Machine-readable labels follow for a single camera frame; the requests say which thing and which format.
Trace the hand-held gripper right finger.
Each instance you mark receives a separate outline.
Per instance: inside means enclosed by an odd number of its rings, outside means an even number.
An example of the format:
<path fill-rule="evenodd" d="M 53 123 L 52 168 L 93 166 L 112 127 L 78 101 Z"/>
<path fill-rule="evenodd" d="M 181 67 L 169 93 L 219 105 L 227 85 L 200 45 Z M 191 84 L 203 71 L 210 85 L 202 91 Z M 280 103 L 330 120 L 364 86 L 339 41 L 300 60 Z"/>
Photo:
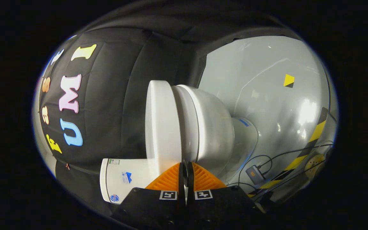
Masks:
<path fill-rule="evenodd" d="M 191 230 L 254 230 L 264 214 L 238 185 L 226 186 L 196 163 L 188 163 L 187 214 Z"/>

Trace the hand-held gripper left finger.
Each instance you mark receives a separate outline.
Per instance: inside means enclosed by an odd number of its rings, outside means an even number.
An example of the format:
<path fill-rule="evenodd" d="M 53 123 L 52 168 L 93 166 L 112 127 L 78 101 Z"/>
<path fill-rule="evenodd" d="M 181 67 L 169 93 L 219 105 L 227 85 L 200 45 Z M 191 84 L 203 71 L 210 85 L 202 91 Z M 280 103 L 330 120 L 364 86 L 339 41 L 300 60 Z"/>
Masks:
<path fill-rule="evenodd" d="M 185 174 L 185 164 L 177 163 L 149 186 L 132 188 L 113 220 L 138 230 L 180 229 L 186 207 Z"/>

